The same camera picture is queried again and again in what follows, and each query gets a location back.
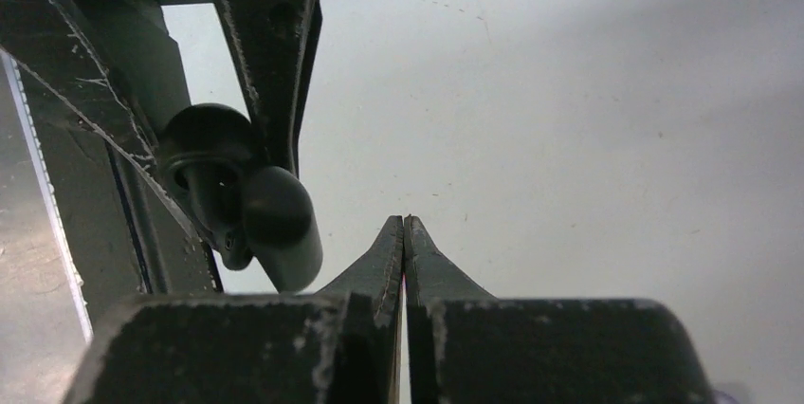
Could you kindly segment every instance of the white surface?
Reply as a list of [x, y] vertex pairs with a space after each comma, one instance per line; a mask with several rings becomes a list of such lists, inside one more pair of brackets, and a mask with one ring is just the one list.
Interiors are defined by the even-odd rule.
[[[740, 402], [804, 402], [804, 0], [321, 2], [311, 290], [413, 212], [492, 293], [660, 300]], [[242, 102], [213, 10], [167, 12]]]

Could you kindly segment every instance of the floor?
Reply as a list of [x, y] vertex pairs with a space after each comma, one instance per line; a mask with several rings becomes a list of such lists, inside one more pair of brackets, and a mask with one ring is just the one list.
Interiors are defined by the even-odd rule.
[[[301, 178], [325, 259], [309, 290], [415, 213], [498, 296], [659, 300], [718, 388], [800, 402], [804, 0], [321, 2]], [[242, 108], [213, 8], [165, 13], [193, 101]], [[38, 279], [28, 297], [55, 299]], [[224, 280], [272, 288], [255, 267]], [[67, 324], [64, 363], [28, 349], [33, 366], [4, 373], [44, 377], [29, 393], [64, 382], [82, 343]], [[61, 333], [41, 328], [28, 335]]]

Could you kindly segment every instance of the concrete floor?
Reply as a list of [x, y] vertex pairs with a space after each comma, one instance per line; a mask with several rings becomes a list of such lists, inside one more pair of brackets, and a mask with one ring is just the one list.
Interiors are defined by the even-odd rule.
[[[660, 300], [720, 388], [801, 402], [804, 0], [321, 2], [311, 290], [412, 212], [496, 295]], [[167, 18], [193, 100], [242, 107], [213, 10]]]

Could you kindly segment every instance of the white strip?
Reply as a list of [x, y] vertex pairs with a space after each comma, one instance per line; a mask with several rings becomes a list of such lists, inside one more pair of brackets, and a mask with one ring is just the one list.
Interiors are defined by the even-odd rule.
[[42, 198], [45, 200], [47, 217], [50, 218], [50, 226], [53, 228], [53, 236], [55, 237], [56, 244], [59, 246], [59, 251], [61, 252], [64, 272], [67, 275], [67, 282], [70, 285], [70, 293], [72, 294], [73, 303], [75, 304], [78, 319], [81, 323], [83, 338], [89, 342], [92, 340], [92, 324], [89, 322], [89, 314], [86, 312], [86, 302], [83, 300], [83, 294], [81, 293], [81, 285], [83, 284], [83, 281], [81, 280], [78, 270], [75, 268], [75, 264], [73, 264], [73, 257], [70, 254], [70, 247], [67, 244], [66, 236], [64, 236], [62, 217], [59, 215], [59, 208], [56, 206], [56, 198], [53, 194], [53, 185], [50, 184], [50, 177], [47, 175], [47, 167], [42, 156], [39, 139], [36, 137], [36, 128], [33, 126], [33, 119], [30, 116], [30, 109], [27, 106], [25, 90], [23, 89], [23, 85], [20, 81], [20, 72], [17, 68], [16, 62], [14, 62], [14, 60], [12, 60], [8, 54], [0, 51], [0, 58], [3, 60], [3, 68], [5, 68], [6, 76], [9, 78], [11, 96], [14, 97], [14, 104], [17, 107], [17, 115], [19, 115], [20, 122], [23, 126], [27, 150], [30, 153], [30, 160], [33, 162], [33, 168], [36, 171], [36, 178], [39, 180], [39, 189], [42, 191]]

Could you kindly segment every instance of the black metal frame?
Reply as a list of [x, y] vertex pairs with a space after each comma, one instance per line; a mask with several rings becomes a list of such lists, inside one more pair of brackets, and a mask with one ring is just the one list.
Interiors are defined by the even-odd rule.
[[714, 403], [660, 304], [498, 300], [396, 216], [315, 295], [128, 302], [65, 402], [396, 402], [403, 276], [413, 402]]
[[298, 174], [319, 0], [0, 0], [0, 49], [21, 69], [93, 319], [136, 291], [221, 290], [210, 238], [155, 158], [190, 105], [161, 6], [200, 2], [219, 11], [269, 162]]

